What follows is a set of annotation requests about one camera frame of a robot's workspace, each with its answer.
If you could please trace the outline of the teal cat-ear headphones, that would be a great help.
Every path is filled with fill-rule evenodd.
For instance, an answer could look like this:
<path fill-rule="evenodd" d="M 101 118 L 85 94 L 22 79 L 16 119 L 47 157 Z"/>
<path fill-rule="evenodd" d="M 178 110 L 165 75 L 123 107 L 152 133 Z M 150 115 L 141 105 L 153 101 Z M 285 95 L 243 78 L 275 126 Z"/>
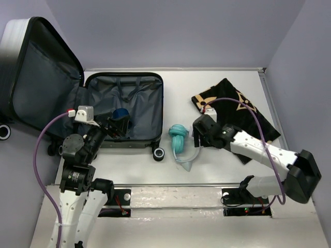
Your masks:
<path fill-rule="evenodd" d="M 183 125 L 174 124 L 169 129 L 168 134 L 171 137 L 171 150 L 175 162 L 180 164 L 187 172 L 190 172 L 193 161 L 200 153 L 200 148 L 195 148 L 195 152 L 190 158 L 180 159 L 177 156 L 184 152 L 185 138 L 190 134 L 190 130 Z"/>

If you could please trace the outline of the black towel with tan flowers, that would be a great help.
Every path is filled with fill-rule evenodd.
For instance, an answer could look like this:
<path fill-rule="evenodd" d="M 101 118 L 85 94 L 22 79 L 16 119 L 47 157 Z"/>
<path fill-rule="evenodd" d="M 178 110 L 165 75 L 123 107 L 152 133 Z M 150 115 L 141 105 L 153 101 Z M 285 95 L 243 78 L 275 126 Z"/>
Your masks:
<path fill-rule="evenodd" d="M 267 143 L 272 143 L 281 134 L 253 105 L 253 103 L 224 78 L 217 85 L 191 97 L 192 103 L 200 111 L 214 108 L 217 113 L 217 124 L 234 125 L 246 131 L 251 136 L 260 139 L 260 132 L 254 118 L 256 117 Z"/>

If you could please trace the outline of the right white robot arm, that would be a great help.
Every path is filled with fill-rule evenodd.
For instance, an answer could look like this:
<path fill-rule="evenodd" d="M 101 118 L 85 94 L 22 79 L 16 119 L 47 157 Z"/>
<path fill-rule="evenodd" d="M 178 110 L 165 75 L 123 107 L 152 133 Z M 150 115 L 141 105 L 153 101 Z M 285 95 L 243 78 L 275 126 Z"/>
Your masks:
<path fill-rule="evenodd" d="M 274 175 L 247 176 L 235 189 L 234 197 L 245 203 L 258 197 L 287 196 L 306 204 L 319 181 L 321 173 L 312 153 L 293 152 L 264 144 L 234 125 L 220 126 L 209 115 L 202 115 L 193 123 L 194 145 L 225 149 L 246 156 L 274 171 Z"/>

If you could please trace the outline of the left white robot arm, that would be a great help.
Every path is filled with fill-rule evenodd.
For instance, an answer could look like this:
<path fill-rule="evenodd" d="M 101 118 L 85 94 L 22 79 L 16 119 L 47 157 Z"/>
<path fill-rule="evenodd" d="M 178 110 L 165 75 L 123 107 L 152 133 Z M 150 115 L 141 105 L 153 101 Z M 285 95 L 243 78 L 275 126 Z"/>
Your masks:
<path fill-rule="evenodd" d="M 72 134 L 63 142 L 63 172 L 59 185 L 59 210 L 49 247 L 87 247 L 96 219 L 114 199 L 113 181 L 94 178 L 91 165 L 106 136 L 124 137 L 129 115 L 107 117 L 92 124 L 85 136 Z"/>

